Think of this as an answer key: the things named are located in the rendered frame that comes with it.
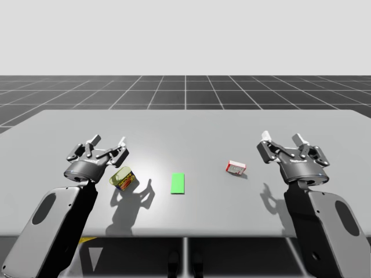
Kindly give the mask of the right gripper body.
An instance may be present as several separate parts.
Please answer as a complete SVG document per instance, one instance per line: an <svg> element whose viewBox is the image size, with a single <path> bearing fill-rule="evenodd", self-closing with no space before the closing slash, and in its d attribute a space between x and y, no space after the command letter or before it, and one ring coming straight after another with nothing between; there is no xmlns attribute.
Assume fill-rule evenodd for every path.
<svg viewBox="0 0 371 278"><path fill-rule="evenodd" d="M302 158L299 150L288 150L278 153L281 176L286 184L295 181L305 181L307 184L324 184L329 176L320 164L317 164L308 155Z"/></svg>

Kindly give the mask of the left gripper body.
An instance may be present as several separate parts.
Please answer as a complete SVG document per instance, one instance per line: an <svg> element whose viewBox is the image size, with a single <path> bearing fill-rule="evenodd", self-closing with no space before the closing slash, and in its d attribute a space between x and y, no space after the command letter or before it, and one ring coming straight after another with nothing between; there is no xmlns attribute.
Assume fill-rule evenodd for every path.
<svg viewBox="0 0 371 278"><path fill-rule="evenodd" d="M103 155L104 152L104 150L93 149L90 151L90 156L82 151L71 152L67 156L71 164L65 170L64 176L76 182L90 180L98 183L111 159L109 154Z"/></svg>

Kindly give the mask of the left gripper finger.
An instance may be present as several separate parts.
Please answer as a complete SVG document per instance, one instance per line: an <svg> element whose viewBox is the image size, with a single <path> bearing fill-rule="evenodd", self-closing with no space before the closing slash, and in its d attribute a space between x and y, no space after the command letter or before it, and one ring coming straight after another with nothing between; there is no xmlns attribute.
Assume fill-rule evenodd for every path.
<svg viewBox="0 0 371 278"><path fill-rule="evenodd" d="M105 151L104 156L108 157L105 166L114 166L115 168L119 168L128 157L129 151L125 139L126 137L122 137L116 147L109 148Z"/></svg>
<svg viewBox="0 0 371 278"><path fill-rule="evenodd" d="M94 150L95 146L100 142L101 137L96 134L91 140L87 140L84 144L79 143L77 144L72 151L67 155L66 160L68 162L72 162L78 160L84 154L87 155L88 158L92 157L92 151Z"/></svg>

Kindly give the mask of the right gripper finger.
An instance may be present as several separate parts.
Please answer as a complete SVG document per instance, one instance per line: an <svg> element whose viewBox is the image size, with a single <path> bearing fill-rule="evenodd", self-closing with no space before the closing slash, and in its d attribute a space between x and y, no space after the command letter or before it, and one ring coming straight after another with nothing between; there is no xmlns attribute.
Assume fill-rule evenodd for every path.
<svg viewBox="0 0 371 278"><path fill-rule="evenodd" d="M299 156L302 159L311 159L322 167L330 165L328 159L319 146L311 145L308 141L304 140L299 133L295 134L292 137L292 140L296 144L296 147L298 147L298 150L300 151Z"/></svg>
<svg viewBox="0 0 371 278"><path fill-rule="evenodd" d="M263 162L266 164L277 162L280 163L281 159L279 158L280 153L286 155L290 158L290 153L283 146L273 142L269 132L263 131L261 134L261 140L257 145L257 150L263 159Z"/></svg>

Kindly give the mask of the green and blue rectangular can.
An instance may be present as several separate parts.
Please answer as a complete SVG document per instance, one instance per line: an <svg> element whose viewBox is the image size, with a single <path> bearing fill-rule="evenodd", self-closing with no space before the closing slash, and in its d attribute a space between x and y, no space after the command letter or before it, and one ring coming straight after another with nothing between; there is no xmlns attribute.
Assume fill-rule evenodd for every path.
<svg viewBox="0 0 371 278"><path fill-rule="evenodd" d="M135 179L136 176L132 169L129 166L124 166L110 178L109 182L116 189L124 191Z"/></svg>

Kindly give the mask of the red and white carton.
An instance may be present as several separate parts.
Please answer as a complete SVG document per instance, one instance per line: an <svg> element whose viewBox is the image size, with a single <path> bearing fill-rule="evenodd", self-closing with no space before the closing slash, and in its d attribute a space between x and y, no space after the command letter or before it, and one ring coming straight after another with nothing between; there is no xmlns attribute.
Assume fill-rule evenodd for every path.
<svg viewBox="0 0 371 278"><path fill-rule="evenodd" d="M225 170L231 174L242 175L246 170L246 164L229 160Z"/></svg>

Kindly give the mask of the green pad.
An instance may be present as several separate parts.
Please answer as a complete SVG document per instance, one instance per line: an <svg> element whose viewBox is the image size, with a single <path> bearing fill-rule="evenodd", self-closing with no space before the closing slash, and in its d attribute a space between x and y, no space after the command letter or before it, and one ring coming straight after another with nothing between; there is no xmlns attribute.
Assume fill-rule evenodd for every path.
<svg viewBox="0 0 371 278"><path fill-rule="evenodd" d="M172 173L171 194L184 194L185 193L185 174Z"/></svg>

